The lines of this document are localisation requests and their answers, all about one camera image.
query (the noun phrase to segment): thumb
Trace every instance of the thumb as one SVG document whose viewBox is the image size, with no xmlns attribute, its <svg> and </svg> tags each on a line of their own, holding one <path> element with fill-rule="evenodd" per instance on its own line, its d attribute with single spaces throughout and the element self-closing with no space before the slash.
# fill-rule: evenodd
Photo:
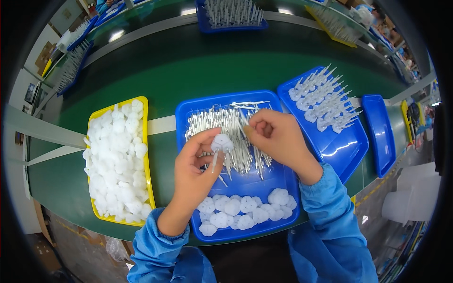
<svg viewBox="0 0 453 283">
<path fill-rule="evenodd" d="M 258 147 L 264 152 L 267 151 L 270 146 L 269 139 L 267 139 L 265 136 L 260 135 L 254 128 L 248 125 L 244 126 L 244 133 L 254 146 Z"/>
<path fill-rule="evenodd" d="M 209 164 L 209 167 L 203 172 L 203 174 L 201 174 L 203 183 L 208 183 L 211 186 L 214 184 L 214 182 L 219 177 L 220 172 L 222 171 L 224 158 L 225 154 L 222 151 L 219 151 L 217 155 L 216 166 L 214 167 L 214 172 L 212 172 L 212 164 L 214 162 L 214 160 L 212 160 L 212 162 Z"/>
</svg>

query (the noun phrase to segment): white container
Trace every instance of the white container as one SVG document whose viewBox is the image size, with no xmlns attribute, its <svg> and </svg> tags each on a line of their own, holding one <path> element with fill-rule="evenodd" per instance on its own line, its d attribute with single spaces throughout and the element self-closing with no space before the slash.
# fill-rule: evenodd
<svg viewBox="0 0 453 283">
<path fill-rule="evenodd" d="M 382 205 L 382 217 L 406 225 L 411 194 L 412 189 L 389 192 Z"/>
<path fill-rule="evenodd" d="M 389 192 L 382 206 L 382 217 L 406 225 L 407 221 L 429 221 L 439 194 L 440 176 L 419 178 L 409 189 Z"/>
</svg>

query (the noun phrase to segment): blue sleeve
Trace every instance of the blue sleeve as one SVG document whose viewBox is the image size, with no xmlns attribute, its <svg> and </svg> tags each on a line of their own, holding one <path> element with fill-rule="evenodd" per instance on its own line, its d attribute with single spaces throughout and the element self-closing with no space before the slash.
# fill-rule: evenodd
<svg viewBox="0 0 453 283">
<path fill-rule="evenodd" d="M 108 9 L 109 7 L 107 7 L 106 0 L 97 0 L 96 11 L 99 15 L 102 15 Z"/>
<path fill-rule="evenodd" d="M 163 208 L 151 211 L 146 224 L 135 233 L 133 247 L 135 254 L 130 259 L 135 265 L 127 274 L 129 282 L 170 282 L 181 248 L 188 242 L 189 225 L 176 237 L 162 234 L 156 221 Z"/>
<path fill-rule="evenodd" d="M 302 205 L 311 224 L 323 240 L 355 238 L 366 246 L 346 187 L 332 166 L 327 163 L 321 166 L 323 176 L 319 182 L 312 186 L 299 185 Z"/>
<path fill-rule="evenodd" d="M 288 237 L 299 281 L 377 282 L 376 268 L 346 187 L 329 164 L 321 166 L 323 176 L 318 183 L 299 185 L 310 220 Z"/>
</svg>

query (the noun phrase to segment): wall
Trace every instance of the wall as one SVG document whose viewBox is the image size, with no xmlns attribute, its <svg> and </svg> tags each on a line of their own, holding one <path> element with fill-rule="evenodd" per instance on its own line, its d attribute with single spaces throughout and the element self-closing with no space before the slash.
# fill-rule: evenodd
<svg viewBox="0 0 453 283">
<path fill-rule="evenodd" d="M 13 86 L 10 101 L 8 102 L 11 106 L 22 110 L 23 105 L 29 105 L 24 101 L 24 98 L 30 83 L 36 85 L 38 80 L 21 69 Z M 41 228 L 39 227 L 33 200 L 26 197 L 23 167 L 22 164 L 17 162 L 17 160 L 22 160 L 23 146 L 14 143 L 15 133 L 16 131 L 13 128 L 7 124 L 4 125 L 2 146 L 3 153 L 6 154 L 6 180 L 13 207 L 22 230 L 25 234 L 39 233 L 41 232 Z"/>
<path fill-rule="evenodd" d="M 66 18 L 66 16 L 63 14 L 66 9 L 71 14 L 69 18 Z M 67 0 L 58 9 L 58 11 L 55 13 L 55 15 L 53 15 L 53 17 L 50 19 L 50 22 L 58 30 L 59 33 L 63 34 L 74 23 L 76 18 L 81 13 L 82 13 L 82 9 L 80 9 L 76 0 Z"/>
<path fill-rule="evenodd" d="M 22 160 L 21 145 L 14 144 L 14 135 L 16 131 L 4 125 L 2 146 L 3 154 L 6 154 L 5 173 L 6 181 L 10 191 L 10 197 L 20 226 L 24 234 L 34 234 L 41 232 L 33 199 L 28 199 L 25 193 L 24 176 L 22 165 L 16 160 Z"/>
<path fill-rule="evenodd" d="M 30 54 L 25 61 L 25 66 L 27 67 L 27 69 L 34 73 L 38 73 L 38 66 L 36 66 L 34 63 L 36 62 L 36 59 L 38 59 L 38 56 L 43 50 L 47 41 L 49 41 L 51 44 L 54 44 L 59 40 L 60 37 L 58 36 L 58 34 L 50 27 L 49 24 L 47 24 L 36 40 L 34 46 L 31 48 Z"/>
</svg>

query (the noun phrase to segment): blue smock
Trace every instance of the blue smock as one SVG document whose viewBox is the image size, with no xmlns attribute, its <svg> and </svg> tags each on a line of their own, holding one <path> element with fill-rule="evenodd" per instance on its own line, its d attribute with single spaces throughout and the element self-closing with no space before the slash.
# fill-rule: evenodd
<svg viewBox="0 0 453 283">
<path fill-rule="evenodd" d="M 96 11 L 99 15 L 102 15 L 108 9 L 109 7 L 106 4 L 106 0 L 97 0 Z"/>
<path fill-rule="evenodd" d="M 299 282 L 378 282 L 376 268 L 359 230 L 354 205 L 333 168 L 321 163 L 323 176 L 312 186 L 300 184 L 307 221 L 288 233 L 288 244 Z M 176 237 L 159 232 L 154 209 L 135 233 L 135 265 L 129 282 L 216 283 L 211 263 L 188 243 L 189 225 Z"/>
</svg>

